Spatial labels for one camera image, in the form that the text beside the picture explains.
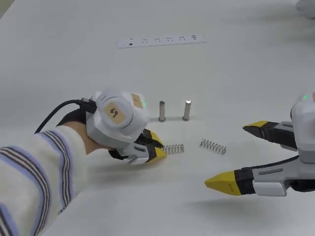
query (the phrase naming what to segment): metal cylinder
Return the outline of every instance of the metal cylinder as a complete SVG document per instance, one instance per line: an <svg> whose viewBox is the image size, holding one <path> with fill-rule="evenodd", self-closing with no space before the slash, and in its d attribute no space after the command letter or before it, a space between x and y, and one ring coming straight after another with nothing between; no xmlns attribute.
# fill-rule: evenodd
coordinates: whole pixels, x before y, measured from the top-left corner
<svg viewBox="0 0 315 236"><path fill-rule="evenodd" d="M165 102L160 101L159 102L159 117L158 117L159 122L165 122Z"/></svg>
<svg viewBox="0 0 315 236"><path fill-rule="evenodd" d="M183 121L189 121L191 100L186 100Z"/></svg>

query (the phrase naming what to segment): label sticker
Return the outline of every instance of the label sticker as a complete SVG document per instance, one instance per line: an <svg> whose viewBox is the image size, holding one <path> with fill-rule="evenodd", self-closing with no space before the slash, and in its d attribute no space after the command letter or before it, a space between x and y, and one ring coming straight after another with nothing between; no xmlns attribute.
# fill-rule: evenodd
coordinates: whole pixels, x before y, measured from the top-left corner
<svg viewBox="0 0 315 236"><path fill-rule="evenodd" d="M132 94L131 94L131 97L132 97L132 100L133 100L133 105L134 105L135 107L138 107L138 108L143 109L140 96L137 95L137 94L133 94L133 93L132 93Z"/></svg>
<svg viewBox="0 0 315 236"><path fill-rule="evenodd" d="M105 114L116 124L119 125L125 120L125 115L116 106L115 103L111 102L104 108Z"/></svg>

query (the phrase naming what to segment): white sleeve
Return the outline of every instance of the white sleeve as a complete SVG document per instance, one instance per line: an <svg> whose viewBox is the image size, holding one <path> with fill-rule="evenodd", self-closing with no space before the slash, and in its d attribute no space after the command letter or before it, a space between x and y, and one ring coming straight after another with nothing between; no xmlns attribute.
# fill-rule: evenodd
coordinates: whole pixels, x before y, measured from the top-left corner
<svg viewBox="0 0 315 236"><path fill-rule="evenodd" d="M85 186L85 159L66 126L0 148L0 235L41 234Z"/></svg>

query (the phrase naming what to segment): hand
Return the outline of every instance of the hand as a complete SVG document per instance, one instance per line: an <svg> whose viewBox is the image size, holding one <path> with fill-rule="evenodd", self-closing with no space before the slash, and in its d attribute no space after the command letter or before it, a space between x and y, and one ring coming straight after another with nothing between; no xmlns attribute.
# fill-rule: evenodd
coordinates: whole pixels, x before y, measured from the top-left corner
<svg viewBox="0 0 315 236"><path fill-rule="evenodd" d="M81 136L81 138L84 142L84 145L85 145L85 150L87 152L87 155L90 154L91 152L97 150L97 149L113 150L113 148L111 148L111 147L97 144L94 140L92 140L87 134L87 127L85 124L82 124L82 123L76 122L76 121L70 121L70 122L64 123L63 125L74 129Z"/></svg>

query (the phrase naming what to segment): black cable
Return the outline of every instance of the black cable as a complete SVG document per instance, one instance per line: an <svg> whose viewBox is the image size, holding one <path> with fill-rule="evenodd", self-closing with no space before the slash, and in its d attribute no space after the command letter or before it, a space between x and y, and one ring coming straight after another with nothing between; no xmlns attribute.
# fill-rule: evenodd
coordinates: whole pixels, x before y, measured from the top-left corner
<svg viewBox="0 0 315 236"><path fill-rule="evenodd" d="M76 100L69 100L69 101L65 101L62 104L60 104L59 106L57 106L47 117L46 119L42 122L42 124L40 124L40 126L37 128L37 130L35 131L35 134L39 133L42 128L44 128L44 126L47 124L47 122L64 106L69 105L69 104L78 104L79 106L81 106L84 102L82 100L76 99Z"/></svg>

